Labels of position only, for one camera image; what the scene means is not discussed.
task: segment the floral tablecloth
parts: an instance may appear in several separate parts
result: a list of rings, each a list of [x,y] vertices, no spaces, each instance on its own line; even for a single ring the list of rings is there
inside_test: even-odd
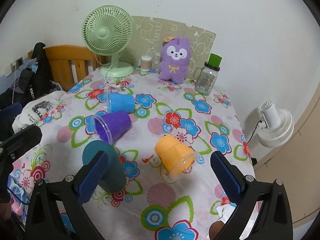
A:
[[[122,91],[112,86],[121,85]],[[230,98],[222,89],[198,94],[190,80],[177,85],[158,73],[135,72],[105,83],[99,70],[76,84],[39,123],[41,143],[14,164],[12,175],[28,193],[43,178],[49,182],[76,174],[82,152],[95,139],[91,119],[103,114],[103,91],[132,94],[132,128],[114,143],[127,175],[126,188],[110,194],[99,186],[84,208],[106,239],[196,240],[218,219],[216,207],[230,203],[210,167],[220,150],[243,174],[252,174],[249,150]],[[200,153],[188,174],[169,179],[154,151],[172,134]],[[68,217],[62,217],[73,230]]]

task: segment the bolt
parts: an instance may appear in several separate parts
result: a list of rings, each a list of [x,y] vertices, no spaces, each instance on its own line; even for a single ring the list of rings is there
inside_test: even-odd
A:
[[[254,177],[251,176],[251,175],[245,176],[245,179],[246,179],[247,181],[249,181],[249,182],[253,182],[253,181],[254,181]]]
[[[37,184],[38,186],[40,186],[42,183],[43,183],[43,179],[38,179],[37,182],[36,182],[36,184]]]
[[[67,182],[73,181],[73,176],[72,175],[68,175],[68,176],[66,176],[65,180]]]
[[[276,184],[278,184],[279,186],[281,186],[283,184],[282,180],[280,179],[276,179]]]

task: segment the jar handle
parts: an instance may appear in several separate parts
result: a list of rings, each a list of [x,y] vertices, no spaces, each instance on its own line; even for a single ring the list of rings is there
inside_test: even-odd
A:
[[[201,74],[201,71],[202,71],[203,68],[201,67],[197,67],[195,69],[195,71],[193,72],[193,76],[192,76],[192,79],[193,79],[193,82],[196,84],[197,83],[197,79],[200,77],[200,74]]]

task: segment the orange cup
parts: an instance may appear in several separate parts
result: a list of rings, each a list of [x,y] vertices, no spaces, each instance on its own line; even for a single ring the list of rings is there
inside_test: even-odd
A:
[[[171,134],[162,137],[157,142],[155,151],[162,159],[171,178],[175,178],[184,170],[188,171],[198,154]]]

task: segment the stuffed animal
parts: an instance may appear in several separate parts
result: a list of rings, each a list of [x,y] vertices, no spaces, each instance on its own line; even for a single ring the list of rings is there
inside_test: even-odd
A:
[[[188,74],[188,63],[191,58],[189,39],[176,37],[166,43],[161,50],[161,58],[159,79],[182,84]]]

